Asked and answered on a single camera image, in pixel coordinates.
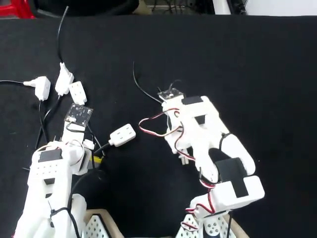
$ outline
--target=black chair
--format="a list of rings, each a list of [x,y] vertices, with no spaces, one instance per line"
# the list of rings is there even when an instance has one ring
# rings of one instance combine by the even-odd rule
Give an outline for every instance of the black chair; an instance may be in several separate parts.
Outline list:
[[[28,0],[36,17],[60,17],[66,6],[67,16],[125,15],[131,14],[139,0]]]

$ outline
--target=electrical plug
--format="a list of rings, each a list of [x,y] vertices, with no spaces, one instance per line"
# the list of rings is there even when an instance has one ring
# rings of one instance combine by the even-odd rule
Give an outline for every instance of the electrical plug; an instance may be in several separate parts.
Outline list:
[[[50,94],[51,82],[46,76],[40,76],[31,81],[24,81],[25,86],[35,87],[35,96],[40,101],[45,101]]]
[[[74,103],[85,105],[85,102],[87,102],[87,97],[80,81],[70,84],[69,91]]]
[[[60,71],[55,85],[55,91],[58,95],[68,94],[69,85],[74,81],[74,75],[66,68],[65,63],[59,63]]]
[[[118,147],[135,138],[136,133],[130,124],[124,125],[110,134],[109,144]]]

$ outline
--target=white wall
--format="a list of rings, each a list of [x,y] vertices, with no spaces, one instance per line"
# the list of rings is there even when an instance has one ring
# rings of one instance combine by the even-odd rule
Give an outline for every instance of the white wall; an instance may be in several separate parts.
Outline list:
[[[317,0],[248,0],[248,15],[317,15]]]

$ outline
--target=black table surface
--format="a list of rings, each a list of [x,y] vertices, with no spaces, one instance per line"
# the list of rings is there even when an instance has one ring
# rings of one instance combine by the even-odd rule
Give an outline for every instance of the black table surface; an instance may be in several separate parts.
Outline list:
[[[58,19],[0,21],[0,80],[46,75],[54,85]],[[287,237],[312,231],[316,195],[316,17],[122,16],[68,18],[62,55],[82,81],[91,126],[102,143],[131,123],[135,140],[110,148],[107,181],[90,178],[78,192],[88,208],[106,208],[127,237],[175,235],[186,208],[206,190],[193,164],[182,166],[162,138],[137,129],[161,111],[134,85],[155,94],[176,79],[187,96],[206,95],[253,156],[265,198],[234,212],[250,237]],[[53,90],[47,102],[56,100]],[[20,217],[39,129],[33,88],[0,85],[0,234],[9,237]],[[63,97],[48,125],[61,136],[72,103]],[[166,119],[147,126],[164,131]]]

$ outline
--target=perforated metal plate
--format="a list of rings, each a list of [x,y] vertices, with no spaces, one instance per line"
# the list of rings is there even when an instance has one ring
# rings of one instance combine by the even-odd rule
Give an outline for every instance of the perforated metal plate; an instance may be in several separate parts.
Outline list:
[[[195,227],[199,227],[196,220],[192,215],[186,215],[184,222],[193,225]],[[217,238],[226,238],[227,237],[227,230],[228,230],[228,223],[225,221],[223,217],[210,217],[204,220],[204,230],[205,233],[210,237],[217,237]],[[204,231],[201,228],[199,231],[189,232],[182,227],[179,229],[176,238],[203,238]],[[236,238],[233,231],[230,229],[229,233],[230,238]]]
[[[98,215],[93,215],[86,225],[84,238],[111,238]]]

